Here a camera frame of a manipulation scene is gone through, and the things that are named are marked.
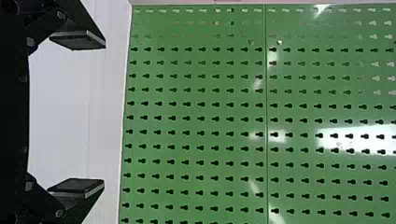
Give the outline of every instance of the black metal bracket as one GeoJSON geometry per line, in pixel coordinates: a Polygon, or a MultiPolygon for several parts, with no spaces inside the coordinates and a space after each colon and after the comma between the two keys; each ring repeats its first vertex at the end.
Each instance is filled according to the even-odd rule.
{"type": "Polygon", "coordinates": [[[58,7],[44,14],[26,27],[27,47],[29,55],[34,53],[38,45],[61,28],[67,21],[66,14],[58,7]]]}

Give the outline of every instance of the metal plate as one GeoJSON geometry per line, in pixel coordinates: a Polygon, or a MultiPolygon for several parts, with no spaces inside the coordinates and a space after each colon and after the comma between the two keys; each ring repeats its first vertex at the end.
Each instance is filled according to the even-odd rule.
{"type": "Polygon", "coordinates": [[[394,223],[395,10],[134,7],[120,223],[394,223]]]}
{"type": "Polygon", "coordinates": [[[395,11],[266,6],[277,223],[395,223],[395,11]]]}
{"type": "Polygon", "coordinates": [[[131,37],[120,223],[266,223],[263,6],[134,7],[131,37]]]}

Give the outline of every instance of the white wall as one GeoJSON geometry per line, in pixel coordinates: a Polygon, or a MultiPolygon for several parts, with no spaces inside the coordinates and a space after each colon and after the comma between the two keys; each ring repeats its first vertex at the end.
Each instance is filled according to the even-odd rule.
{"type": "Polygon", "coordinates": [[[120,136],[131,5],[82,0],[107,49],[71,52],[49,41],[30,58],[29,172],[48,188],[68,177],[103,178],[84,223],[118,222],[120,136]]]}

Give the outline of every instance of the pegboard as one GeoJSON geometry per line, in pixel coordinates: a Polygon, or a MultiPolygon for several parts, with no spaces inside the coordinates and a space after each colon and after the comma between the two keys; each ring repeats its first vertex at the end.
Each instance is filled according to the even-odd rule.
{"type": "Polygon", "coordinates": [[[284,223],[395,222],[395,11],[266,6],[268,197],[284,223]]]}
{"type": "Polygon", "coordinates": [[[394,223],[395,10],[134,7],[120,223],[394,223]]]}

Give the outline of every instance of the bolt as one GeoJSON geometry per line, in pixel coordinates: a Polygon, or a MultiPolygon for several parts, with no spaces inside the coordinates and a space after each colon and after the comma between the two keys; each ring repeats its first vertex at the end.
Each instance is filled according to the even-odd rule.
{"type": "Polygon", "coordinates": [[[63,215],[64,215],[64,210],[63,210],[63,209],[58,210],[58,211],[56,211],[56,213],[55,213],[55,216],[56,216],[56,217],[62,217],[63,215]]]}
{"type": "Polygon", "coordinates": [[[26,43],[27,43],[27,46],[28,47],[34,47],[35,46],[35,41],[33,40],[33,38],[32,37],[27,37],[26,38],[26,43]]]}
{"type": "Polygon", "coordinates": [[[33,183],[32,182],[26,182],[25,191],[30,191],[32,189],[33,189],[33,183]]]}
{"type": "Polygon", "coordinates": [[[26,154],[27,153],[27,149],[28,149],[27,147],[22,147],[22,149],[21,149],[22,153],[26,154]]]}
{"type": "Polygon", "coordinates": [[[27,82],[27,76],[19,77],[18,80],[20,82],[27,82]]]}
{"type": "Polygon", "coordinates": [[[62,13],[62,11],[58,11],[56,15],[58,16],[59,19],[64,20],[65,15],[64,13],[62,13]]]}

